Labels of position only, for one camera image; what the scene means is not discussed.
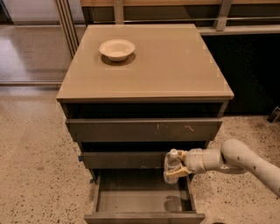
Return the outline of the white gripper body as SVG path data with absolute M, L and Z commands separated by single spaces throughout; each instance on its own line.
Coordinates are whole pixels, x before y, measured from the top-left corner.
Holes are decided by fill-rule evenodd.
M 191 149 L 185 154 L 185 166 L 192 174 L 208 171 L 209 150 Z

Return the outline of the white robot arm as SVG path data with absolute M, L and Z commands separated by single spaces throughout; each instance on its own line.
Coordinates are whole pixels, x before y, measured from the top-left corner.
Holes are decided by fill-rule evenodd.
M 228 139 L 218 149 L 172 149 L 164 158 L 164 181 L 170 185 L 190 174 L 209 171 L 226 174 L 250 172 L 280 197 L 280 168 L 259 157 L 239 140 Z

